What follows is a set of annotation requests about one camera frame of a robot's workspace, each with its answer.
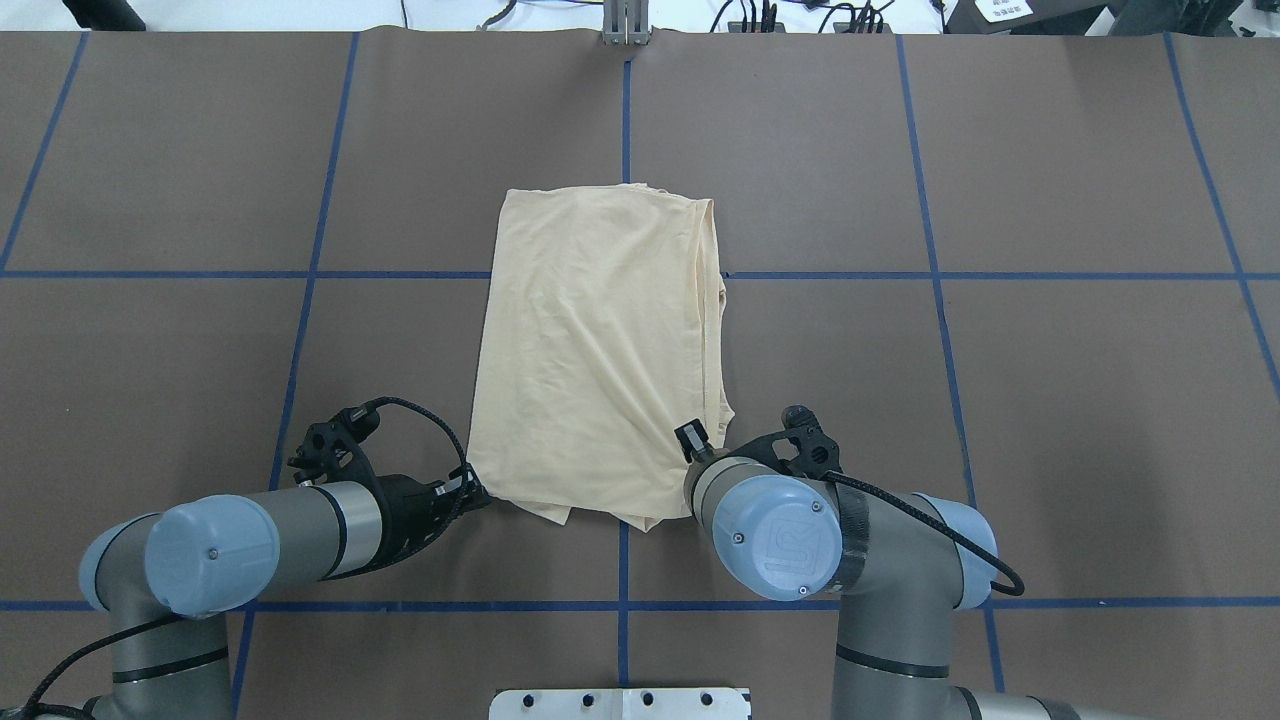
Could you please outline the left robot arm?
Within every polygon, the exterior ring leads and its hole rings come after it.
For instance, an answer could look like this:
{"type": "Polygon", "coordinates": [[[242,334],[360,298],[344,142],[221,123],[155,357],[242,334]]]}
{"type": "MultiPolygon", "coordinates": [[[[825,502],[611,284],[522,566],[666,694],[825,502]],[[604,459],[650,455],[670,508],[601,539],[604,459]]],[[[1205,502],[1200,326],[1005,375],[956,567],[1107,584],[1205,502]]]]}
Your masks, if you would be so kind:
{"type": "Polygon", "coordinates": [[[227,615],[262,594],[379,571],[492,498],[474,469],[214,495],[120,523],[79,562],[111,633],[77,650],[5,719],[230,719],[227,615]]]}

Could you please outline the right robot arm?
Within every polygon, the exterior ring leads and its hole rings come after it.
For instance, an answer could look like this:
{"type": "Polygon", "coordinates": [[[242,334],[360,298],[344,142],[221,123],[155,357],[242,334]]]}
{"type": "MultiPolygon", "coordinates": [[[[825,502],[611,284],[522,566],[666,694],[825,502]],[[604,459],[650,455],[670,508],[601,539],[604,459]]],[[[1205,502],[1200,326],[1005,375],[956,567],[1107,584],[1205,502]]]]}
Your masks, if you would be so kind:
{"type": "Polygon", "coordinates": [[[675,430],[685,497],[726,571],[765,600],[840,598],[836,719],[1110,719],[1105,708],[984,693],[951,678],[954,618],[992,594],[1019,597],[974,507],[893,493],[846,474],[813,411],[718,448],[701,421],[675,430]]]}

